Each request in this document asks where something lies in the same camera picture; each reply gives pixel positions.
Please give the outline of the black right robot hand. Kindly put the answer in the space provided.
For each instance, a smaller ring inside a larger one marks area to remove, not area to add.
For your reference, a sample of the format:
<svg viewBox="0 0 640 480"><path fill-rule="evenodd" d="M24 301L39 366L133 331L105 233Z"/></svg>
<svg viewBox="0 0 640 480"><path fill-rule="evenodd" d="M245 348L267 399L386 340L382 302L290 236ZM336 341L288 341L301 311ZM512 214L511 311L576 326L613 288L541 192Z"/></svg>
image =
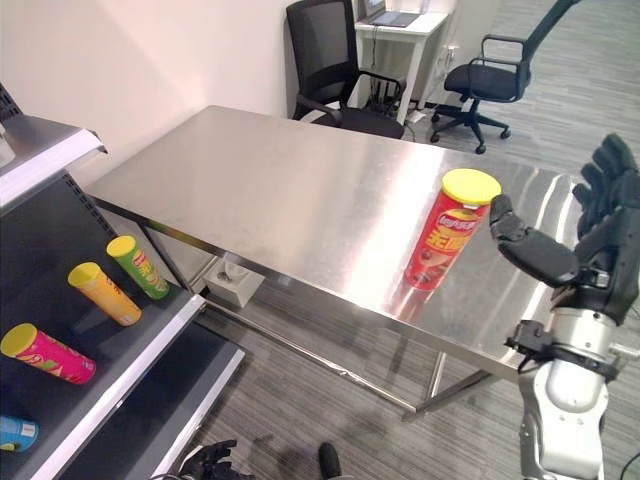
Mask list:
<svg viewBox="0 0 640 480"><path fill-rule="evenodd" d="M574 248L526 225L504 194L491 201L491 235L509 262L554 289L554 308L592 310L620 326L639 295L639 166L611 133L581 174Z"/></svg>

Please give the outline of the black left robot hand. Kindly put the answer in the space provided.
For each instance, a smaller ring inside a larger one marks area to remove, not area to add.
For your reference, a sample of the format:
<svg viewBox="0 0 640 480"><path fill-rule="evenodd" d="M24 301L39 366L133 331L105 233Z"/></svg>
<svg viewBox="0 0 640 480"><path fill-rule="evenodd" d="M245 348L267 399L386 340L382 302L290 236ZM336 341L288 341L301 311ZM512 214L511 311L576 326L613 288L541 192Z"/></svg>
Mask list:
<svg viewBox="0 0 640 480"><path fill-rule="evenodd" d="M186 458L178 476L182 479L254 479L251 474L242 474L232 468L227 460L231 451L237 446L235 439L205 445Z"/></svg>

